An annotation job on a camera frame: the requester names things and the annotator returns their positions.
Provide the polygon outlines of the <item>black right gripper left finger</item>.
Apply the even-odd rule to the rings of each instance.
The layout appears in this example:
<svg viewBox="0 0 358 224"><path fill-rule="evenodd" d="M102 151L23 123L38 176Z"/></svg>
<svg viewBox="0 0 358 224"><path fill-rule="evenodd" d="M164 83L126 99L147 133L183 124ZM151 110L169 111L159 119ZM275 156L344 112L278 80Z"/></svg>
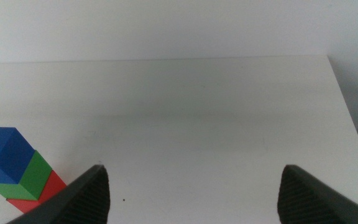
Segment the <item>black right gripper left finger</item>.
<svg viewBox="0 0 358 224"><path fill-rule="evenodd" d="M107 170L103 165L94 165L61 192L10 224L105 224L110 204Z"/></svg>

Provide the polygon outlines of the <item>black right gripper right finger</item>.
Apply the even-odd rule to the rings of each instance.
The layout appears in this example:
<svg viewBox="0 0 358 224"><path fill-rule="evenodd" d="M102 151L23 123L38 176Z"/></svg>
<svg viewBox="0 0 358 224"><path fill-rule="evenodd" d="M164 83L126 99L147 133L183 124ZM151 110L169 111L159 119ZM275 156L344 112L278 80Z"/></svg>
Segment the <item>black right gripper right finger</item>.
<svg viewBox="0 0 358 224"><path fill-rule="evenodd" d="M283 169L277 212L281 223L358 223L358 204L296 165Z"/></svg>

